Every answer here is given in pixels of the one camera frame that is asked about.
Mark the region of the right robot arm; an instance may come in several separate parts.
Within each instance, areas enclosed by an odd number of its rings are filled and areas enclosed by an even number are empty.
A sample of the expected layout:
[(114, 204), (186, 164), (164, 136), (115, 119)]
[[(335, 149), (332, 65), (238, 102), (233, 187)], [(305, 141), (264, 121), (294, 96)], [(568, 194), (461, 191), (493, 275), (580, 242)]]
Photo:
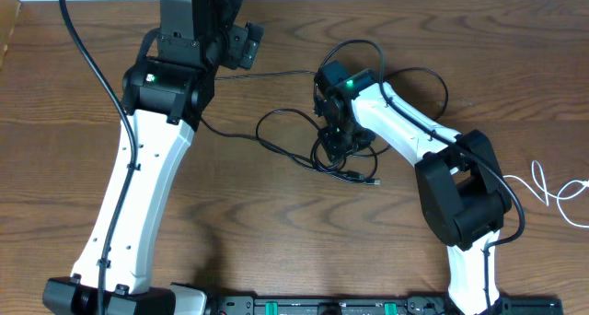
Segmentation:
[(494, 252), (512, 201), (489, 138), (446, 128), (401, 99), (376, 73), (351, 75), (332, 61), (314, 77), (319, 139), (333, 165), (383, 138), (414, 168), (422, 214), (447, 247), (448, 296), (463, 314), (490, 314), (500, 294)]

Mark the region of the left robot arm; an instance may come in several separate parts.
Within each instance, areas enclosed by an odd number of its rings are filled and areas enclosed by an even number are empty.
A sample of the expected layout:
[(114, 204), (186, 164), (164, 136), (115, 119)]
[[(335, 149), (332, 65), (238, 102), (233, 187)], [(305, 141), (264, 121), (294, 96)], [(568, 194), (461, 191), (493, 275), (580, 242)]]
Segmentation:
[(114, 99), (121, 138), (90, 238), (42, 301), (55, 314), (208, 314), (185, 284), (155, 287), (157, 233), (179, 164), (214, 96), (220, 67), (249, 69), (262, 26), (236, 24), (243, 0), (160, 0), (160, 24), (143, 38)]

